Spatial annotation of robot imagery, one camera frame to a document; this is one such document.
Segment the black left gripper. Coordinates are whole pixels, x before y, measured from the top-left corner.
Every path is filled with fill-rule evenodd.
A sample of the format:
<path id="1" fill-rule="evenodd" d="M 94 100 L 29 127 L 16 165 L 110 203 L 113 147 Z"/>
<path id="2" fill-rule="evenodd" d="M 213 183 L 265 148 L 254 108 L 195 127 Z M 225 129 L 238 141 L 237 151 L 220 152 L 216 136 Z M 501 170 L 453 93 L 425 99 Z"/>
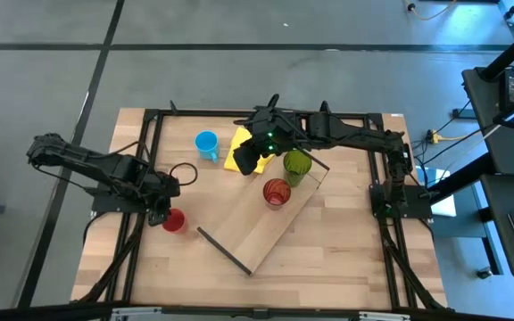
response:
<path id="1" fill-rule="evenodd" d="M 171 199 L 180 196 L 179 181 L 169 175 L 148 175 L 147 194 L 152 208 L 148 211 L 148 225 L 159 225 L 157 210 L 164 210 L 160 214 L 160 223 L 163 224 L 170 217 Z"/>

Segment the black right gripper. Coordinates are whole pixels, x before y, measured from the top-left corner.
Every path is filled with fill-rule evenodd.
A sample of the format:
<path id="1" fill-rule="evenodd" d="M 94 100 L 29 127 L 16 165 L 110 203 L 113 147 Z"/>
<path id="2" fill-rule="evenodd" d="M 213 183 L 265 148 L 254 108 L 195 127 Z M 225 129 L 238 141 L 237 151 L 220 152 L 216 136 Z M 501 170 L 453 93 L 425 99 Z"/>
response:
<path id="1" fill-rule="evenodd" d="M 246 119 L 234 121 L 247 129 L 251 137 L 233 153 L 239 171 L 253 173 L 262 155 L 280 155 L 296 148 L 304 138 L 303 127 L 295 111 L 276 107 L 257 106 Z"/>

